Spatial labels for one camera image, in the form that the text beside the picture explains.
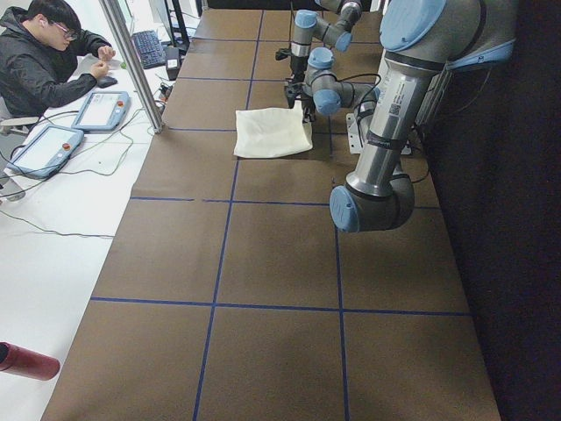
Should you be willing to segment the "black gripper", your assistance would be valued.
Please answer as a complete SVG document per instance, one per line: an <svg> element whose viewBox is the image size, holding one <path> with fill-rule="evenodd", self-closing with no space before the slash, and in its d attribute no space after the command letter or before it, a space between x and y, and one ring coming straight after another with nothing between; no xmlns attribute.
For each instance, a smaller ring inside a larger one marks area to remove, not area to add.
<svg viewBox="0 0 561 421"><path fill-rule="evenodd" d="M288 86L288 108L293 109L295 107L295 101L299 96L299 90L296 86ZM303 122L304 123L314 123L316 121L316 105L313 96L302 91L300 93L300 102L302 106Z"/></svg>
<svg viewBox="0 0 561 421"><path fill-rule="evenodd" d="M290 57L290 69L292 75L290 76L289 85L297 86L304 82L308 67L308 55L298 56L292 54Z"/></svg>

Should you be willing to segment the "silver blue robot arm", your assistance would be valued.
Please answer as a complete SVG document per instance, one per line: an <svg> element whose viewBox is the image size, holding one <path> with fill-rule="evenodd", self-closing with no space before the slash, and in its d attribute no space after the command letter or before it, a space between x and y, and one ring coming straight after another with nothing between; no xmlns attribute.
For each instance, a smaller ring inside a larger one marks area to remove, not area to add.
<svg viewBox="0 0 561 421"><path fill-rule="evenodd" d="M333 112L340 105L331 87L321 88L318 80L329 75L334 64L334 51L344 53L352 42L352 28L360 20L360 1L318 1L316 3L337 15L333 23L318 12L301 9L295 13L292 39L285 51L290 59L291 76L284 87L288 107L302 102L304 110Z"/></svg>
<svg viewBox="0 0 561 421"><path fill-rule="evenodd" d="M362 7L325 1L337 22L299 11L292 69L302 93L325 116L354 111L350 126L363 141L355 169L330 194L330 214L344 232L390 230L412 213L412 182L400 155L432 78L444 70L484 68L506 61L514 48L515 1L393 1L380 23L387 71L378 88L339 81L335 51L345 51Z"/></svg>

